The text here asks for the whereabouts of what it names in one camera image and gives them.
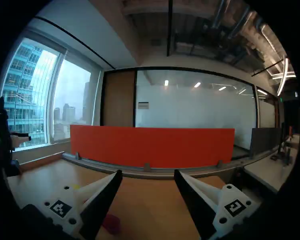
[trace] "wooden wall panel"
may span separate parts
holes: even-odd
[[[135,71],[105,74],[103,91],[104,126],[133,127]]]

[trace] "glass window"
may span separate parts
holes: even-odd
[[[279,128],[278,99],[263,89],[257,88],[259,99],[260,127]]]
[[[199,72],[138,71],[136,127],[234,128],[235,145],[249,149],[256,127],[253,87]]]
[[[99,70],[74,57],[63,60],[58,75],[53,110],[52,137],[54,141],[70,138],[71,124],[91,124],[96,85],[90,80],[98,80]]]
[[[9,120],[15,119],[8,121],[9,128],[32,133],[33,137],[21,147],[47,142],[44,137],[47,133],[43,112],[47,107],[47,90],[59,54],[47,46],[24,38],[11,61],[2,91]],[[38,123],[34,124],[33,119],[38,120]]]

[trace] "red object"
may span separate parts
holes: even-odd
[[[70,125],[71,152],[99,162],[194,168],[231,161],[234,128],[129,128]]]
[[[114,215],[107,214],[102,226],[112,235],[120,233],[120,219]]]

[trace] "wooden desk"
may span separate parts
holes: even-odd
[[[57,186],[85,186],[106,174],[83,168],[65,160],[25,172],[21,179],[9,177],[11,191],[22,208],[28,203],[43,204],[41,199]],[[222,188],[217,176],[199,180]],[[109,209],[121,220],[121,233],[112,236],[101,227],[96,239],[187,239],[199,234],[173,180],[123,178]]]

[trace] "office desk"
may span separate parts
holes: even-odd
[[[298,143],[299,136],[296,135],[291,142]],[[292,157],[292,164],[289,164],[288,166],[284,166],[281,160],[274,161],[270,159],[272,155],[276,154],[273,153],[270,156],[245,166],[244,171],[264,184],[267,188],[277,193],[287,180],[294,166],[297,153],[297,149],[291,148],[290,156]]]
[[[65,160],[25,172],[8,183],[18,205],[43,204],[41,199],[58,186],[85,186],[107,174],[83,168]],[[222,188],[217,176],[199,180]],[[96,239],[199,239],[198,231],[173,180],[123,178],[109,209],[121,220],[121,233],[112,236],[101,227]]]

